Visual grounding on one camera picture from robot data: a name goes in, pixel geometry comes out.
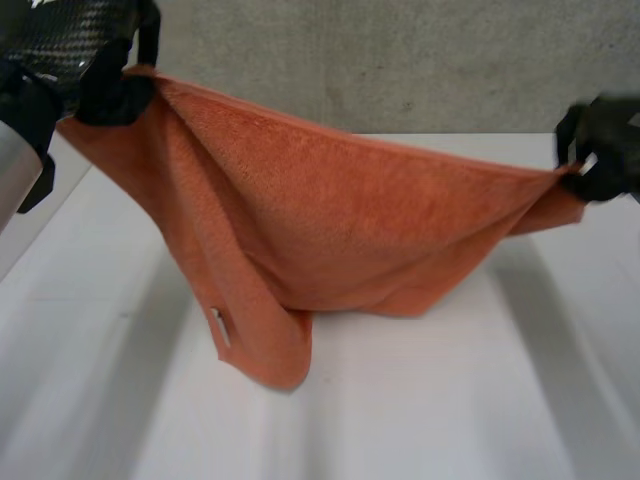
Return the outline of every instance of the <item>gray concrete wall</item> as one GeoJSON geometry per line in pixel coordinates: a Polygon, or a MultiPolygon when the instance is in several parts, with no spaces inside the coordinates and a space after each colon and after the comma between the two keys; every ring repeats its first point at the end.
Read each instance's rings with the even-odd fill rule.
{"type": "Polygon", "coordinates": [[[545,132],[640,91],[640,0],[159,0],[160,68],[354,132],[545,132]]]}

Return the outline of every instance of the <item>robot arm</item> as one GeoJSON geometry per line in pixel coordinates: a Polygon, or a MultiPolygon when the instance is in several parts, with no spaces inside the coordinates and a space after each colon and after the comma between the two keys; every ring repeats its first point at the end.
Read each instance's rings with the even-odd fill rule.
{"type": "Polygon", "coordinates": [[[556,146],[561,166],[597,158],[589,171],[562,179],[578,198],[603,202],[631,194],[640,202],[640,98],[600,96],[573,105],[556,127],[556,146]]]}
{"type": "Polygon", "coordinates": [[[150,102],[150,79],[122,75],[136,31],[155,65],[152,0],[0,0],[0,231],[53,188],[58,120],[126,125],[150,102]]]}

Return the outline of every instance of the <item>carbon fiber cover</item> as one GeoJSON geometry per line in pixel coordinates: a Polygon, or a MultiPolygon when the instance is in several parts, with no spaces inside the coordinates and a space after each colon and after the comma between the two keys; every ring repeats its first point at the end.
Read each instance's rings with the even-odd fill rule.
{"type": "Polygon", "coordinates": [[[47,84],[63,116],[77,110],[80,80],[98,53],[115,40],[130,42],[137,26],[136,0],[0,1],[13,12],[10,21],[0,18],[0,58],[47,84]]]}

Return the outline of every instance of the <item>microfiber towel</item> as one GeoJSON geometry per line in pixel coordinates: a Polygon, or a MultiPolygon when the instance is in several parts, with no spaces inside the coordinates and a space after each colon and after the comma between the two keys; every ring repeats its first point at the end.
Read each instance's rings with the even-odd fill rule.
{"type": "Polygon", "coordinates": [[[127,127],[59,131],[153,218],[219,358],[293,388],[312,312],[423,313],[505,236],[579,221],[562,170],[320,127],[170,78],[127,127]]]}

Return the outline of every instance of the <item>white table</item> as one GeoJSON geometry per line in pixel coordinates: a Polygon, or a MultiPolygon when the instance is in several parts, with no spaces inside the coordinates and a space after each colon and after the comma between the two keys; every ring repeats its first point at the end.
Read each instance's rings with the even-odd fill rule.
{"type": "MultiPolygon", "coordinates": [[[[547,135],[385,137],[553,164],[547,135]]],[[[0,479],[640,478],[639,232],[616,201],[503,243],[422,318],[318,316],[286,394],[218,362],[91,169],[0,283],[0,479]]]]}

